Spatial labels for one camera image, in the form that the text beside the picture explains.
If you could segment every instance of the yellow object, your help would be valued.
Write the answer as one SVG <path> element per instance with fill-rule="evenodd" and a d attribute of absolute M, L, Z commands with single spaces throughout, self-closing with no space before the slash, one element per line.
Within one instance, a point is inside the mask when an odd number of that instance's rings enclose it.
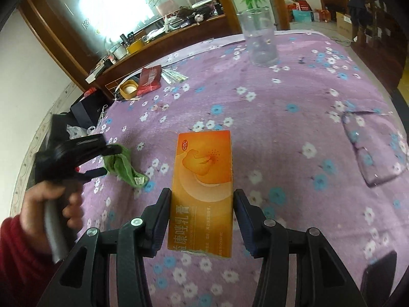
<path fill-rule="evenodd" d="M 406 103 L 409 105 L 409 57 L 406 58 L 406 65 L 397 88 L 402 94 L 403 98 L 405 98 Z"/>
<path fill-rule="evenodd" d="M 230 132 L 179 134 L 168 249 L 231 257 L 232 219 Z"/>
<path fill-rule="evenodd" d="M 132 99 L 136 97 L 136 93 L 138 92 L 138 83 L 134 80 L 127 80 L 124 84 L 121 84 L 119 92 L 125 99 Z"/>
<path fill-rule="evenodd" d="M 140 51 L 144 47 L 142 40 L 138 39 L 136 42 L 132 43 L 129 47 L 126 48 L 129 54 Z"/>

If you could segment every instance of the hand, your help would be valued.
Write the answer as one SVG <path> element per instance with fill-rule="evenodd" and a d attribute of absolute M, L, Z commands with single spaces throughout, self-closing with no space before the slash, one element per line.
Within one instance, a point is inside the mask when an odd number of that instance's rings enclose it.
<path fill-rule="evenodd" d="M 38 253 L 50 254 L 46 232 L 44 230 L 44 201 L 58 199 L 64 193 L 65 187 L 58 186 L 49 181 L 43 181 L 26 191 L 21 208 L 20 224 L 25 233 L 28 245 Z M 68 227 L 80 230 L 83 226 L 81 209 L 82 185 L 71 194 L 69 205 L 64 208 L 63 216 L 69 218 Z"/>

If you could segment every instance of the bright light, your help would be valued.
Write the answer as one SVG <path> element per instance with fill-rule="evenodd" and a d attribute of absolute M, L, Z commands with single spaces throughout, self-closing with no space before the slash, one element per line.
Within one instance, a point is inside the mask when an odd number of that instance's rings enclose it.
<path fill-rule="evenodd" d="M 154 16 L 146 0 L 79 0 L 79 8 L 95 30 L 114 42 Z"/>

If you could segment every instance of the red bag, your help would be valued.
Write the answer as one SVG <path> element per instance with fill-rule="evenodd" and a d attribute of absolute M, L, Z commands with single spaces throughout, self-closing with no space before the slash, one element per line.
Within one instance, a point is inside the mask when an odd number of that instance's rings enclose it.
<path fill-rule="evenodd" d="M 151 68 L 143 68 L 141 77 L 139 78 L 139 86 L 137 96 L 154 91 L 160 88 L 160 79 L 162 73 L 162 66 L 154 66 Z"/>

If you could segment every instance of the yellow box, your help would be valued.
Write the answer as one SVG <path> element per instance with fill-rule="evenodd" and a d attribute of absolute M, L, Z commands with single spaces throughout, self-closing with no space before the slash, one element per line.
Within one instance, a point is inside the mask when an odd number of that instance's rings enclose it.
<path fill-rule="evenodd" d="M 179 134 L 168 249 L 232 256 L 232 175 L 228 130 Z"/>

